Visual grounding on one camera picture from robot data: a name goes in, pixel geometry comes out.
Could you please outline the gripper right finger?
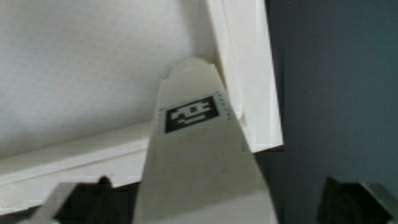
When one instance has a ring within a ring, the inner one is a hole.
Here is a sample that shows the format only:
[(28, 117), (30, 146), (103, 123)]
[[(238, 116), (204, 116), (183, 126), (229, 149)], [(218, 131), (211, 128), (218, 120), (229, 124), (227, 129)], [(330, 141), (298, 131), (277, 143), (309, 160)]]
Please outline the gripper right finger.
[(398, 224), (398, 197), (380, 184), (325, 179), (316, 224)]

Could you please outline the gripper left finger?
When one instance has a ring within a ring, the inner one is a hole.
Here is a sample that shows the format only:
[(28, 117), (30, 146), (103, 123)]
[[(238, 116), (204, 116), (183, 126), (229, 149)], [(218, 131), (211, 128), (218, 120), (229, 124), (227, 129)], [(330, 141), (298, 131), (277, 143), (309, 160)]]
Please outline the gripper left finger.
[(60, 183), (27, 224), (115, 224), (112, 183)]

